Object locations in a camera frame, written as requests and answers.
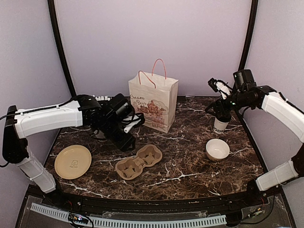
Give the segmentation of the black plastic cup lid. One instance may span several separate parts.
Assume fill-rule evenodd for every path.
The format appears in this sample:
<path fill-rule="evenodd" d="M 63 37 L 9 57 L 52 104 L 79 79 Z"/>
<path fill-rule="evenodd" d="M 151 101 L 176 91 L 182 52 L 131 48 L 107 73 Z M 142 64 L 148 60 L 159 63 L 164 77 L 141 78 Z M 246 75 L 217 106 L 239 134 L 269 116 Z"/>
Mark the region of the black plastic cup lid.
<path fill-rule="evenodd" d="M 231 115 L 216 115 L 216 119 L 223 123 L 228 123 L 231 121 Z"/>

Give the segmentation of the white paper coffee cup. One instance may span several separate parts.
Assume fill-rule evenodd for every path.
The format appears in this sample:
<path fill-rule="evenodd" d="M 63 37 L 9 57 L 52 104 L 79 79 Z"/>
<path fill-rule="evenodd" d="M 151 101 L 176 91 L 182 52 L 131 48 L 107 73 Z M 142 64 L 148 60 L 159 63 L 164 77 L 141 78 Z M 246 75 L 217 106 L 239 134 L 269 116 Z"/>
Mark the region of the white paper coffee cup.
<path fill-rule="evenodd" d="M 213 125 L 213 131 L 217 134 L 222 134 L 230 120 L 220 120 L 218 118 L 215 118 L 214 125 Z"/>

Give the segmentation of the brown pulp cup carrier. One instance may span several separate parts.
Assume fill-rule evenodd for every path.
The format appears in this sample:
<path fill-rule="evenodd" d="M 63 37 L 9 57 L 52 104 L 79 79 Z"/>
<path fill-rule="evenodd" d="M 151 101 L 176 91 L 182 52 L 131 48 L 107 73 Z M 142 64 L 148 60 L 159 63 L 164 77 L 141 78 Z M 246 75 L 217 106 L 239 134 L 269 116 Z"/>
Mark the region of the brown pulp cup carrier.
<path fill-rule="evenodd" d="M 140 176 L 143 169 L 152 167 L 162 159 L 161 150 L 152 144 L 138 150 L 135 157 L 127 157 L 115 165 L 117 174 L 124 180 L 133 180 Z"/>

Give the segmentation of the white cream bear paper bag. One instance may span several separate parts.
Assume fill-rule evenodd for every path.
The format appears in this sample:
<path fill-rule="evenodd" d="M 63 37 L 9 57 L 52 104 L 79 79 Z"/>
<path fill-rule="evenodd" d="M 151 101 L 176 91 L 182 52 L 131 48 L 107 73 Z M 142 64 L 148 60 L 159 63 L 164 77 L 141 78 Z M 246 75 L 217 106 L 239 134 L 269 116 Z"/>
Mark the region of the white cream bear paper bag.
<path fill-rule="evenodd" d="M 155 74 L 157 59 L 152 72 L 139 71 L 128 81 L 130 101 L 135 111 L 144 114 L 144 125 L 157 131 L 168 133 L 175 118 L 179 81 L 164 75 Z"/>

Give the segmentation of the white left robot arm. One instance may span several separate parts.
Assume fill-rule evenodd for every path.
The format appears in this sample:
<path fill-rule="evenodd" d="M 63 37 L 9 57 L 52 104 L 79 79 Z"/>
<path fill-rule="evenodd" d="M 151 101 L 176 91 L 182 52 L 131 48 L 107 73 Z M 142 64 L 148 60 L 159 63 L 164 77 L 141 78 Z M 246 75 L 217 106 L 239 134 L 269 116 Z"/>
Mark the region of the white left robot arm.
<path fill-rule="evenodd" d="M 98 99 L 91 95 L 77 95 L 67 102 L 36 109 L 17 109 L 10 106 L 5 120 L 2 156 L 7 164 L 15 164 L 57 207 L 67 203 L 60 185 L 30 151 L 27 137 L 54 129 L 89 126 L 109 139 L 119 150 L 135 148 L 135 137 L 129 132 L 144 123 L 131 103 L 122 95 Z"/>

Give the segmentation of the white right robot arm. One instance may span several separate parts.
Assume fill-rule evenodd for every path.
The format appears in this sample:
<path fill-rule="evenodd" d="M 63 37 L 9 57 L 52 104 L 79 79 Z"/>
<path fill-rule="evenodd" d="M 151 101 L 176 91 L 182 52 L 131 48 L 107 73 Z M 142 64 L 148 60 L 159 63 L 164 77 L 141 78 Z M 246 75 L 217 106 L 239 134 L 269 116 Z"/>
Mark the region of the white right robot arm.
<path fill-rule="evenodd" d="M 206 113 L 215 117 L 213 130 L 223 133 L 231 120 L 230 112 L 241 108 L 261 109 L 271 114 L 304 141 L 304 113 L 290 103 L 280 92 L 268 85 L 257 86 L 251 70 L 244 69 L 233 74 L 235 87 L 231 88 L 222 80 L 211 78 L 208 85 L 220 92 L 221 97 L 211 103 Z M 304 149 L 301 147 L 289 161 L 250 181 L 249 191 L 242 196 L 247 206 L 253 206 L 261 198 L 261 192 L 288 183 L 304 175 Z"/>

